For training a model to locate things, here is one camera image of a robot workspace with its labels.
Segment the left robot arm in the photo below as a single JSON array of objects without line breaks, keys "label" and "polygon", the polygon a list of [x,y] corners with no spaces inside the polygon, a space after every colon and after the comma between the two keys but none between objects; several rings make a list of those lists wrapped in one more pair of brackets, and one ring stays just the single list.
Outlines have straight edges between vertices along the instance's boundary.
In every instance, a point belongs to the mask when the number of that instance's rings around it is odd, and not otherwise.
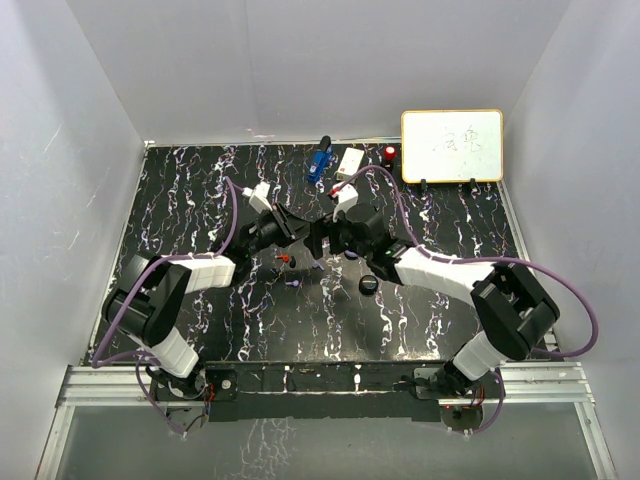
[{"label": "left robot arm", "polygon": [[179,397],[197,398],[205,390],[207,376],[198,353],[176,327],[184,297],[242,283],[257,253],[272,246],[287,247],[304,239],[309,230],[309,221],[276,203],[252,222],[233,226],[220,253],[166,257],[140,253],[104,301],[102,318],[157,365],[149,372],[154,380]]}]

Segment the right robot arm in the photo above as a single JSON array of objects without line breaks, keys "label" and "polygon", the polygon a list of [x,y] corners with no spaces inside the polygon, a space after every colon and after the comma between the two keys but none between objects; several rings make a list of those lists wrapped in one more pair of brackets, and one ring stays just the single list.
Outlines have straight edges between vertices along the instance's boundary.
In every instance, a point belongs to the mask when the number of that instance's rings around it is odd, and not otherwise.
[{"label": "right robot arm", "polygon": [[560,310],[530,270],[515,261],[440,262],[391,235],[373,207],[357,204],[313,222],[304,241],[312,255],[350,251],[379,279],[422,287],[474,307],[481,330],[428,377],[405,378],[413,391],[471,395],[482,377],[506,361],[526,359],[559,319]]}]

